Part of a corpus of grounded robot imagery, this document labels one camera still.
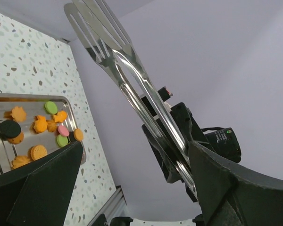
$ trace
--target tongs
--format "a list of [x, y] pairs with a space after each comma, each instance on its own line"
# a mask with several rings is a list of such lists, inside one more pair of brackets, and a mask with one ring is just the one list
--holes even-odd
[[73, 0], [73, 2], [74, 4], [66, 4], [64, 11], [81, 43], [95, 63], [120, 88], [160, 147], [164, 149], [173, 146], [126, 78], [119, 62], [122, 62], [136, 79], [175, 143], [176, 150], [179, 150], [186, 161], [182, 163], [171, 160], [168, 157], [170, 162], [172, 162], [187, 186], [197, 197], [190, 170], [186, 167], [187, 164], [189, 165], [189, 158], [185, 140], [150, 81], [140, 59], [135, 53], [128, 34], [105, 1]]

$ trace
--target black disc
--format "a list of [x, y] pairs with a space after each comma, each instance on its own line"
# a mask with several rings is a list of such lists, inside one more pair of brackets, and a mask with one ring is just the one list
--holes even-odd
[[75, 142], [76, 141], [75, 135], [74, 135], [73, 132], [69, 132], [68, 140], [69, 140], [69, 142]]
[[13, 120], [5, 120], [0, 123], [0, 134], [4, 138], [12, 139], [21, 133], [20, 125]]

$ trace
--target speckled countertop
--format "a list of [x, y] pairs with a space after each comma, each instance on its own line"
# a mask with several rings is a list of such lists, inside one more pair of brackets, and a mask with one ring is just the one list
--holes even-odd
[[87, 225], [116, 189], [70, 47], [0, 14], [0, 93], [59, 95], [70, 101], [84, 131], [87, 161], [64, 225]]

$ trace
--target metal tray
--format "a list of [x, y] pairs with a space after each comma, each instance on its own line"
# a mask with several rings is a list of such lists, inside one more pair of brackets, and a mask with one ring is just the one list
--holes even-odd
[[[33, 130], [33, 122], [36, 115], [46, 116], [46, 119], [51, 119], [44, 105], [47, 101], [54, 102], [59, 111], [66, 111], [68, 114], [67, 119], [61, 123], [66, 126], [69, 131], [77, 128], [73, 111], [69, 101], [62, 96], [45, 96], [45, 95], [21, 95], [21, 94], [1, 94], [0, 93], [0, 122], [6, 120], [5, 115], [8, 114], [15, 106], [23, 107], [27, 113], [26, 121], [19, 123], [22, 131], [24, 132], [24, 140], [18, 144], [10, 144], [6, 140], [0, 138], [0, 174], [11, 170], [11, 161], [17, 155], [28, 155], [31, 147], [35, 145], [43, 145], [46, 147], [48, 154], [59, 149], [56, 143], [57, 132], [45, 131], [36, 134]], [[86, 152], [84, 149], [82, 162], [86, 161]]]

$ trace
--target plain gray background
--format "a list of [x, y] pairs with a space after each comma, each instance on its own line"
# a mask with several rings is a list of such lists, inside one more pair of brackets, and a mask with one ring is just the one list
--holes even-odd
[[[232, 127], [241, 164], [283, 179], [283, 0], [155, 0], [121, 22], [157, 88], [202, 127]], [[193, 218], [182, 183], [167, 184], [142, 122], [113, 81], [71, 43], [115, 183], [131, 215]]]

